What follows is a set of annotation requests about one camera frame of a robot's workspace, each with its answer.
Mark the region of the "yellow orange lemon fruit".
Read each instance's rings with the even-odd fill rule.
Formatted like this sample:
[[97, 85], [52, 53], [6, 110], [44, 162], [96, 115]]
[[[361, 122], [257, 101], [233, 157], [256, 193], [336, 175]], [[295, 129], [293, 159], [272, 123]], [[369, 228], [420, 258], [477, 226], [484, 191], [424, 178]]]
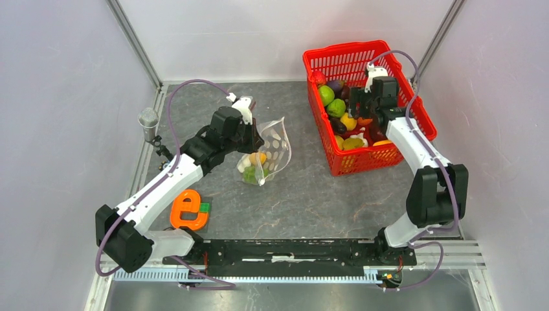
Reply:
[[256, 167], [262, 167], [267, 160], [267, 156], [263, 152], [255, 152], [249, 155], [249, 161], [251, 165]]

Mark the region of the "clear dotted zip top bag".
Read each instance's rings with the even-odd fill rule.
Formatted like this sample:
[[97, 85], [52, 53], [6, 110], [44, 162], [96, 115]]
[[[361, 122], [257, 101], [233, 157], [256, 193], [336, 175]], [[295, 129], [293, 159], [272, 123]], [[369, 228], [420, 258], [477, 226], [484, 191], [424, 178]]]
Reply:
[[[258, 132], [264, 140], [264, 145], [258, 152], [265, 153], [267, 160], [262, 167], [256, 168], [269, 169], [270, 173], [265, 182], [267, 183], [273, 180], [279, 172], [288, 166], [292, 157], [291, 144], [285, 126], [285, 117], [260, 124], [258, 126]], [[238, 173], [238, 180], [242, 181], [242, 174], [237, 168], [236, 172]]]

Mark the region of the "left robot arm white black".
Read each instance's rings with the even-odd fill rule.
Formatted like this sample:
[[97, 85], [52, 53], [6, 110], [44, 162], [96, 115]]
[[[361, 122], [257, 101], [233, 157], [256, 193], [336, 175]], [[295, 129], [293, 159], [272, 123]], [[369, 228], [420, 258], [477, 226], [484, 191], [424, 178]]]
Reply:
[[180, 193], [222, 164], [231, 152], [251, 154], [263, 145], [252, 111], [233, 104], [214, 112], [179, 149], [168, 166], [131, 198], [95, 213], [99, 247], [96, 272], [107, 276], [118, 270], [133, 273], [161, 247], [161, 238], [149, 233], [151, 223]]

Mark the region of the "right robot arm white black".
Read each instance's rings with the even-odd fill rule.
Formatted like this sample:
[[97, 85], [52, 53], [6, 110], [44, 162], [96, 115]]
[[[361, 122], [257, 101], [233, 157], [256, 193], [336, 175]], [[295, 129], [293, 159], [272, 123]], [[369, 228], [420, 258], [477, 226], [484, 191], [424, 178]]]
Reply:
[[405, 214], [376, 238], [374, 257], [393, 263], [400, 249], [412, 246], [423, 235], [456, 229], [464, 217], [469, 173], [451, 163], [420, 130], [409, 107], [398, 106], [399, 84], [391, 76], [368, 78], [363, 94], [352, 91], [354, 117], [371, 119], [399, 150], [414, 174], [405, 202]]

